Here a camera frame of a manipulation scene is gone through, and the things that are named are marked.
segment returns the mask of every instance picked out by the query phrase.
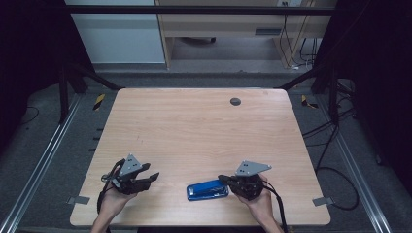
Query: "gray carpet floor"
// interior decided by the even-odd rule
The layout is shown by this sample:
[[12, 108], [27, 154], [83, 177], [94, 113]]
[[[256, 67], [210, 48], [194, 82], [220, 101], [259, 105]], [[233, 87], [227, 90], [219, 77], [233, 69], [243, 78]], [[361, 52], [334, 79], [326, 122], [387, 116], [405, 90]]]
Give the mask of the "gray carpet floor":
[[[271, 88], [286, 83], [298, 74], [291, 72], [248, 73], [219, 72], [211, 73], [141, 73], [141, 74], [105, 74], [105, 78], [116, 84], [127, 87], [265, 87]], [[17, 232], [82, 232], [87, 228], [79, 228], [70, 224], [69, 218], [73, 206], [66, 204], [68, 197], [77, 196], [93, 157], [93, 149], [98, 145], [98, 138], [116, 98], [116, 92], [100, 84], [86, 79], [89, 89], [81, 95], [79, 109], [74, 115], [63, 141], [43, 177]], [[99, 111], [93, 105], [100, 93], [106, 97]], [[314, 96], [307, 86], [298, 86], [289, 91], [293, 110], [301, 132], [327, 122], [321, 109], [302, 106], [301, 96], [305, 94], [308, 102], [317, 104], [325, 95]], [[37, 161], [46, 148], [59, 120], [58, 86], [33, 94], [22, 124], [14, 135], [14, 139], [0, 157], [0, 219], [3, 220], [11, 210], [19, 194], [35, 169]], [[340, 112], [352, 108], [350, 101], [341, 102]], [[357, 119], [349, 115], [340, 121], [339, 132], [343, 135], [351, 153], [364, 174], [389, 226], [394, 232], [412, 232], [412, 200], [404, 190], [390, 167], [376, 163], [374, 149], [365, 137]], [[313, 137], [305, 139], [309, 155], [314, 166], [318, 162], [331, 134], [328, 129]], [[348, 176], [342, 161], [341, 152], [332, 141], [326, 151], [322, 165], [337, 169]], [[337, 205], [351, 206], [356, 200], [355, 192], [349, 183], [329, 170], [320, 171], [318, 179], [326, 197], [332, 197]], [[328, 206], [331, 223], [326, 226], [293, 226], [294, 232], [375, 232], [365, 208], [360, 204], [352, 211], [342, 211]]]

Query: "wooden table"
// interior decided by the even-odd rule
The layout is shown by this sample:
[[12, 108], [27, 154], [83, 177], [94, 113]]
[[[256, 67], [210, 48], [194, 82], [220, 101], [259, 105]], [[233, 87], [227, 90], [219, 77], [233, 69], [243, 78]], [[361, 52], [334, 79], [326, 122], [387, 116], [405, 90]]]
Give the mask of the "wooden table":
[[[241, 104], [233, 106], [231, 98]], [[127, 88], [119, 91], [91, 161], [71, 223], [92, 225], [100, 178], [133, 153], [151, 163], [138, 179], [160, 172], [148, 191], [138, 194], [112, 221], [135, 226], [258, 225], [232, 193], [190, 202], [186, 187], [234, 175], [242, 160], [269, 164], [263, 175], [282, 197], [288, 225], [330, 221], [289, 96], [281, 89]], [[273, 198], [275, 218], [281, 222]]]

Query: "floor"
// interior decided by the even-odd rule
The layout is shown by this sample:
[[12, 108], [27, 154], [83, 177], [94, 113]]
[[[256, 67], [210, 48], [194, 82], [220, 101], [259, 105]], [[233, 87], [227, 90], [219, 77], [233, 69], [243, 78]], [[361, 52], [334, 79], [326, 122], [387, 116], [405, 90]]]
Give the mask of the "floor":
[[[311, 42], [308, 40], [302, 54], [312, 53]], [[299, 69], [285, 69], [270, 39], [217, 38], [216, 43], [211, 44], [208, 39], [182, 38], [176, 42], [173, 54], [169, 69], [143, 66], [138, 73], [115, 69], [102, 70], [99, 74], [127, 87], [272, 88], [311, 68], [309, 60], [304, 60], [308, 56], [303, 55], [304, 59], [296, 59], [301, 64]], [[23, 124], [0, 157], [0, 176], [5, 178], [0, 181], [2, 227], [7, 217], [11, 217], [18, 223], [18, 228], [13, 229], [16, 232], [88, 231], [88, 228], [70, 224], [73, 206], [66, 201], [79, 193], [116, 92], [90, 79], [86, 82], [89, 85], [86, 94], [70, 94], [71, 102], [78, 108], [64, 129], [58, 125], [58, 86], [50, 86], [31, 96], [29, 106], [33, 108], [27, 109]], [[351, 87], [351, 82], [341, 82]], [[313, 95], [310, 84], [311, 81], [307, 81], [288, 91], [302, 133], [328, 122], [327, 94]], [[99, 111], [92, 111], [100, 93], [106, 94], [105, 100]], [[302, 105], [302, 95], [309, 105]], [[374, 149], [346, 97], [339, 96], [339, 111], [349, 112], [341, 118], [338, 134], [322, 164], [340, 171], [354, 183], [360, 193], [360, 203], [351, 211], [336, 208], [353, 206], [357, 195], [348, 180], [324, 169], [318, 174], [318, 180], [325, 197], [332, 197], [336, 203], [328, 206], [332, 221], [327, 226], [293, 226], [293, 231], [412, 232], [412, 200], [391, 168], [376, 163]], [[54, 132], [61, 133], [62, 141], [56, 143], [56, 147], [48, 147]], [[331, 134], [332, 127], [327, 127], [314, 136], [305, 136], [314, 167]], [[44, 162], [44, 168], [36, 166], [39, 161]], [[16, 203], [22, 204], [22, 208], [16, 210]]]

